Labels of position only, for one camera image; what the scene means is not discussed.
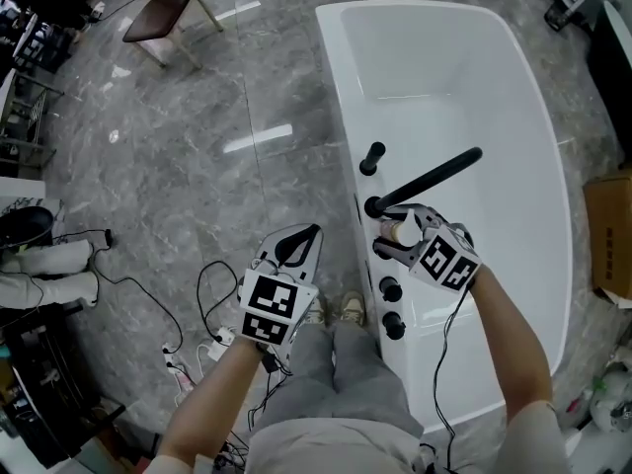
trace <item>white shirt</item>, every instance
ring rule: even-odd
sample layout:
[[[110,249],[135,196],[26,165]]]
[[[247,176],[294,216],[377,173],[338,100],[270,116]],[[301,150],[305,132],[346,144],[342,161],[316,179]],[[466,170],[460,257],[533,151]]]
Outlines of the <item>white shirt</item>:
[[[248,474],[413,474],[419,440],[391,425],[365,420],[304,418],[266,427],[253,435]],[[196,474],[211,472],[200,458]],[[507,428],[494,474],[569,474],[564,440],[547,402],[522,409]],[[186,463],[157,456],[146,474],[192,474]]]

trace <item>marble floor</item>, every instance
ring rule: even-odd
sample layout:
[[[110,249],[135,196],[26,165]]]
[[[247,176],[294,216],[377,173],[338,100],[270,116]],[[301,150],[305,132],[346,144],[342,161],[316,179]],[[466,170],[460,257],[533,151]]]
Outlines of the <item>marble floor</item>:
[[[107,16],[128,0],[99,1]],[[206,1],[223,15],[224,33],[195,3],[183,21],[183,42],[202,70],[164,50],[170,65],[161,70],[121,42],[144,0],[85,34],[55,79],[67,95],[48,118],[57,155],[45,174],[50,194],[66,203],[71,231],[115,231],[117,246],[100,260],[104,272],[138,278],[170,307],[185,331],[180,354],[195,377],[195,347],[205,338],[196,302],[204,264],[223,259],[243,272],[264,235],[317,222],[325,231],[317,284],[333,303],[358,286],[314,16],[319,5],[348,0]],[[573,26],[556,34],[545,25],[551,0],[447,1],[482,5],[507,20],[555,125],[575,250],[567,346],[555,375],[555,404],[565,409],[607,359],[625,318],[590,288],[582,185],[613,170],[619,151],[586,66],[589,39]],[[213,270],[202,284],[209,306],[231,282]],[[230,325],[235,300],[210,323]],[[75,328],[104,393],[128,406],[128,420],[164,430],[175,384],[161,345],[178,341],[169,318],[133,285],[104,284],[99,306],[76,315]],[[245,409],[261,400],[264,375],[257,381]],[[483,464],[502,438],[503,411],[455,428],[457,464]],[[236,430],[245,430],[244,416]],[[429,440],[445,446],[446,434]]]

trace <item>black handle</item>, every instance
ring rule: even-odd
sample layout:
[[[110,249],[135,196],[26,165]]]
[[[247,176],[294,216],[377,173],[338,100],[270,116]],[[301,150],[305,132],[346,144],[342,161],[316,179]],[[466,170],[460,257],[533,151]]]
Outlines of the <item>black handle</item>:
[[[382,198],[369,198],[364,204],[364,211],[368,216],[378,218],[388,207],[402,203],[421,192],[435,187],[446,179],[467,169],[470,165],[475,164],[482,156],[483,150],[480,147],[468,149]]]
[[[307,242],[307,246],[303,248],[300,261],[298,262],[298,265],[302,265],[305,261],[305,257],[307,256],[309,248],[311,247],[311,242],[314,241],[314,237],[316,237],[316,234],[318,234],[319,230],[320,226],[312,223],[304,230],[296,232],[295,234],[292,234],[280,240],[275,247],[275,257],[278,260],[278,266],[281,267],[285,265],[285,263],[291,258],[298,247],[304,242]],[[288,265],[288,267],[297,267],[297,264]]]
[[[364,158],[359,163],[359,170],[365,176],[372,176],[377,171],[377,162],[380,161],[384,153],[386,152],[386,146],[381,142],[373,142],[371,147],[366,153],[366,158]]]

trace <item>chair seat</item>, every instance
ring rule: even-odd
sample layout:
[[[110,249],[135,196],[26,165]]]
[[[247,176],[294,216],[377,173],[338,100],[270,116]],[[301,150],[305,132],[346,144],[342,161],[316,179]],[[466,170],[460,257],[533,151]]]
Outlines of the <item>chair seat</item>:
[[[122,38],[123,42],[161,39],[169,34],[190,0],[149,0]]]

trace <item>chair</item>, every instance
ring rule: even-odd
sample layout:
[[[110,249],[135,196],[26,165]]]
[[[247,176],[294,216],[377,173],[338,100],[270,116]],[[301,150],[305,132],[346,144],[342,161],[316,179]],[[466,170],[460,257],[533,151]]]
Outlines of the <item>chair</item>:
[[[159,66],[164,67],[163,63],[158,57],[152,54],[148,49],[140,45],[140,42],[145,40],[154,40],[166,38],[183,52],[191,63],[196,68],[201,68],[201,63],[186,49],[180,39],[176,38],[172,31],[174,28],[182,30],[178,26],[178,21],[182,17],[187,5],[191,0],[149,0],[138,16],[131,23],[131,26],[122,38],[123,42],[133,44],[136,48],[140,49],[144,54],[149,56]],[[223,32],[223,27],[213,16],[213,13],[206,6],[203,0],[197,0],[212,23],[215,25],[219,32]]]

